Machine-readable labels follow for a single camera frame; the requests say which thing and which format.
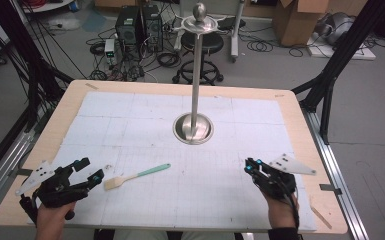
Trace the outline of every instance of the hand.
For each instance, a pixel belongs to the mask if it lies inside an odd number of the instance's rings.
[[[39,207],[36,240],[59,240],[65,223],[65,215],[74,210],[75,202],[59,208]]]
[[[270,196],[264,194],[264,198],[269,205],[269,221],[272,228],[286,228],[296,227],[292,207],[279,200],[273,199]],[[292,194],[292,199],[295,202],[295,206],[299,209],[297,198]]]

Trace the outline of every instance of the stool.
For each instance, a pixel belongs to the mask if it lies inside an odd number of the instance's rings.
[[[214,81],[217,80],[217,81],[221,82],[221,81],[223,81],[224,77],[223,77],[223,75],[220,74],[220,71],[218,70],[216,65],[214,65],[210,61],[204,60],[204,56],[205,56],[205,54],[210,55],[210,54],[213,54],[213,53],[220,51],[224,45],[223,38],[215,32],[201,35],[200,37],[204,37],[202,40],[201,73],[200,73],[200,79],[203,79],[204,81],[201,81],[200,83],[208,83],[208,84],[211,84],[212,86],[215,86]],[[181,43],[182,43],[182,46],[187,50],[187,52],[185,54],[187,54],[189,52],[193,52],[194,47],[195,47],[195,34],[190,33],[190,32],[185,32],[182,35]],[[193,73],[193,69],[187,69],[186,68],[186,66],[188,66],[191,63],[193,63],[193,60],[184,63],[180,67],[180,69],[177,70],[176,76],[174,76],[172,79],[173,83],[179,83],[180,75],[182,75],[182,77],[189,84],[192,83],[192,81],[193,81],[192,76],[189,77],[189,76],[185,75],[185,73]],[[210,68],[207,70],[204,70],[205,64],[209,65]],[[210,78],[209,76],[207,76],[209,74],[214,74],[214,76],[212,78]]]

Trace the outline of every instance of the concrete floor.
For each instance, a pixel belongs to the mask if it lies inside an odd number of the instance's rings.
[[[58,10],[48,14],[65,13]],[[55,39],[73,59],[79,69],[88,76],[93,70],[93,55],[88,39],[96,38],[99,32],[114,26],[111,14],[85,30],[96,12],[89,6],[75,13],[82,27],[74,31],[59,33]],[[269,26],[267,21],[249,19],[249,29]],[[256,32],[266,40],[274,39],[272,30]],[[317,76],[328,59],[313,58],[305,49],[302,57],[293,57],[289,49],[274,48],[267,53],[250,51],[245,42],[240,42],[239,59],[232,63],[229,59],[230,40],[224,36],[225,47],[210,56],[224,75],[219,86],[246,88],[292,89]],[[84,77],[73,67],[56,44],[48,41],[58,68],[77,79]],[[340,75],[334,90],[330,118],[329,140],[331,147],[351,192],[363,224],[370,239],[385,239],[385,48],[376,46],[371,49],[375,61],[352,60]],[[191,59],[187,55],[183,61]],[[145,70],[158,66],[153,63]],[[161,84],[170,84],[177,68],[158,68],[149,72]],[[150,75],[138,81],[155,82]],[[26,107],[26,97],[16,77],[12,65],[0,66],[0,141]],[[0,201],[11,180],[0,190]],[[33,239],[34,228],[0,227],[0,239]],[[65,239],[92,239],[90,229],[66,229]],[[265,234],[256,234],[255,239],[267,239]],[[345,235],[307,234],[304,239],[351,239]]]

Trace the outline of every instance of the table top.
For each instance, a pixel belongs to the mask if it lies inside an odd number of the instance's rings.
[[[191,95],[190,85],[98,82],[76,80],[70,84],[58,107],[46,125],[23,168],[35,169],[42,160],[55,158],[67,131],[88,92],[122,92],[141,94]],[[317,225],[316,233],[338,233],[347,231],[347,225],[331,191],[322,191],[320,184],[329,184],[322,160],[313,142],[301,108],[295,95],[288,90],[233,88],[201,86],[200,96],[274,100],[279,104],[295,157],[317,171],[317,176],[302,176],[311,209]],[[25,177],[16,177],[13,185],[0,205],[0,225],[26,226],[27,215],[19,206],[19,197],[14,192]]]

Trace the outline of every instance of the metal pole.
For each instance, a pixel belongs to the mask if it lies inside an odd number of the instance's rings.
[[[195,34],[195,50],[193,60],[193,79],[192,79],[192,116],[191,116],[191,134],[195,135],[196,118],[198,114],[198,96],[199,82],[201,81],[201,55],[202,55],[202,39],[203,35]]]

